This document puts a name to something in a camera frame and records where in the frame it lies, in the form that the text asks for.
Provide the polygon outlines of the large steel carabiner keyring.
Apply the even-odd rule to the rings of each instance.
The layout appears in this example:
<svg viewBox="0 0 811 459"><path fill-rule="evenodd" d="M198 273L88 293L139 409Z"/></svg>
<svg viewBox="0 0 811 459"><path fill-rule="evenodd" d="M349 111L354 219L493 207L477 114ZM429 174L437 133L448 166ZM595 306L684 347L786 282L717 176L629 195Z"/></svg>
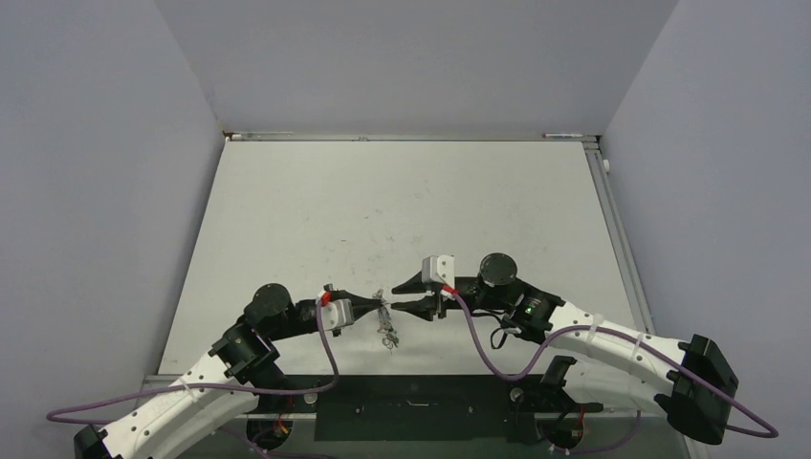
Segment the large steel carabiner keyring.
<svg viewBox="0 0 811 459"><path fill-rule="evenodd" d="M377 309L379 327L377 332L382 335L382 345L389 351L390 354L400 344L400 339L397 330L394 328L391 321L391 314L388 309L388 302L384 298L384 291L378 290L374 295L374 299L380 301L381 305Z"/></svg>

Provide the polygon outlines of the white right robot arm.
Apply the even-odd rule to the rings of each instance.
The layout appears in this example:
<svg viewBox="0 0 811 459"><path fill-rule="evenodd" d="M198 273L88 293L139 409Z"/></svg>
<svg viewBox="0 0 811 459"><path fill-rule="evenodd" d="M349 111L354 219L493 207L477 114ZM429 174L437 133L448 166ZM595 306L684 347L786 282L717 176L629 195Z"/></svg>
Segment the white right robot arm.
<svg viewBox="0 0 811 459"><path fill-rule="evenodd" d="M486 255L475 276L458 276L450 255L430 256L394 295L421 299L393 303L424 320L452 309L498 313L518 339L585 356L577 375L542 380L548 406L602 404L662 415L681 434L721 444L739 381L719 346L700 335L688 341L657 337L589 313L520 279L506 253Z"/></svg>

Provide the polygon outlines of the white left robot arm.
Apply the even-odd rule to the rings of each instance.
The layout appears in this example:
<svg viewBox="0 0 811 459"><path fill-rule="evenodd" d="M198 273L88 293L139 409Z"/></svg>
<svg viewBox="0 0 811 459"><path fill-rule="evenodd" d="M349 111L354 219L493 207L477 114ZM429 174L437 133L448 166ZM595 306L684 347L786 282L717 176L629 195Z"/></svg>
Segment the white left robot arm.
<svg viewBox="0 0 811 459"><path fill-rule="evenodd" d="M130 414L102 427L86 426L74 437L77 458L175 458L239 414L272 411L284 397L318 394L327 384L292 388L277 366L279 340L328 333L353 324L385 305L345 290L326 288L293 302L281 284L260 287L243 314L186 373L147 392Z"/></svg>

